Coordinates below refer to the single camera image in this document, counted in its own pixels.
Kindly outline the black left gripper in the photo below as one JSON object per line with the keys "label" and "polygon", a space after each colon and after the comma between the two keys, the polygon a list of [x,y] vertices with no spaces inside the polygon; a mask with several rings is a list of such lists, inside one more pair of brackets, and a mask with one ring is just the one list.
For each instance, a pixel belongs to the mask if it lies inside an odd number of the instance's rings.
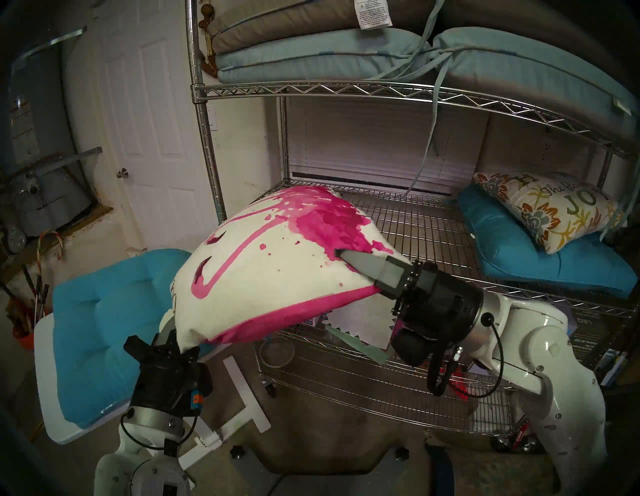
{"label": "black left gripper", "polygon": [[161,325],[152,345],[137,335],[127,338],[124,351],[139,363],[139,375],[129,405],[174,417],[193,417],[213,391],[209,368],[199,361],[210,345],[179,353],[174,320]]}

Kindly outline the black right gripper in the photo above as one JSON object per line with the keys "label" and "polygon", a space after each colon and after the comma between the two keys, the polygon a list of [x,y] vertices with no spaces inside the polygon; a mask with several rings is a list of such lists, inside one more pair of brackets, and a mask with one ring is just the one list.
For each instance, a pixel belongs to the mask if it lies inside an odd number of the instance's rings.
{"label": "black right gripper", "polygon": [[436,264],[410,264],[392,255],[379,257],[350,249],[335,249],[334,254],[372,280],[383,296],[394,297],[392,313],[402,327],[391,345],[409,366],[417,367],[430,354],[444,353],[462,342],[478,320],[484,292]]}

